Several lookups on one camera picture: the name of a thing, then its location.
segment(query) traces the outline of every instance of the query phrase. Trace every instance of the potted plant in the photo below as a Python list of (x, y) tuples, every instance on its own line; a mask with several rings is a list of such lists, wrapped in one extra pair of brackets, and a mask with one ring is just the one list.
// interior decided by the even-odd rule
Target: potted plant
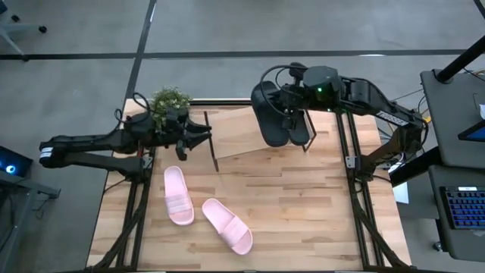
[(157, 127), (165, 125), (167, 109), (189, 109), (190, 96), (183, 94), (176, 86), (164, 86), (160, 91), (153, 93), (150, 108), (153, 110), (153, 120)]

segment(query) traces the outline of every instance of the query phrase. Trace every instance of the wheel caster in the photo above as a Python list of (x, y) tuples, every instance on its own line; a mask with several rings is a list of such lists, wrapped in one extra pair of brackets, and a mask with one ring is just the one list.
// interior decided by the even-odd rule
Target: wheel caster
[(434, 250), (437, 252), (442, 252), (443, 251), (443, 246), (441, 245), (441, 242), (436, 242), (433, 244)]

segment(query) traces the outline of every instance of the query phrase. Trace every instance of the keyboard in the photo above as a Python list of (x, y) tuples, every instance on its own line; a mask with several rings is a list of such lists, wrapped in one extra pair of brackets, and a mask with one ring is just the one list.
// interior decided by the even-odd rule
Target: keyboard
[(485, 187), (441, 187), (452, 229), (485, 230)]

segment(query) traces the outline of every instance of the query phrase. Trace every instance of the pink slide sandal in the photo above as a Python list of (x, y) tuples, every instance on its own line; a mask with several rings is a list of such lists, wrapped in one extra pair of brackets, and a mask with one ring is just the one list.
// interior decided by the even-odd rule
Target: pink slide sandal
[(165, 203), (168, 216), (173, 223), (188, 225), (194, 222), (194, 207), (183, 179), (183, 173), (177, 166), (168, 167), (164, 172)]
[(221, 202), (212, 198), (205, 201), (202, 212), (235, 253), (245, 255), (251, 250), (252, 233), (249, 227)]

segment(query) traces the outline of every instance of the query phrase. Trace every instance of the concrete floor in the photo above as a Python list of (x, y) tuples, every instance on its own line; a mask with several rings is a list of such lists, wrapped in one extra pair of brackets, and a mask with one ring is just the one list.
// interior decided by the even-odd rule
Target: concrete floor
[[(16, 33), (29, 54), (134, 53), (149, 0), (5, 0), (46, 34)], [(158, 0), (146, 52), (466, 49), (485, 20), (472, 0)], [(13, 51), (0, 41), (0, 54)], [(149, 95), (179, 86), (195, 98), (248, 97), (260, 74), (276, 64), (325, 64), (342, 75), (374, 81), (389, 99), (421, 88), (419, 73), (444, 67), (455, 55), (386, 57), (259, 57), (145, 59), (135, 91)], [(40, 141), (58, 134), (108, 132), (123, 105), (133, 59), (0, 61), (0, 145), (35, 160)], [(469, 69), (485, 67), (485, 58)], [(399, 100), (415, 108), (422, 93)], [(387, 127), (379, 122), (384, 130)], [(436, 145), (431, 132), (425, 149)], [(30, 222), (19, 272), (81, 269), (101, 201), (106, 172), (33, 165), (38, 182), (60, 187), (42, 220)], [(432, 220), (403, 218), (413, 265), (479, 272), (485, 264), (437, 253)]]

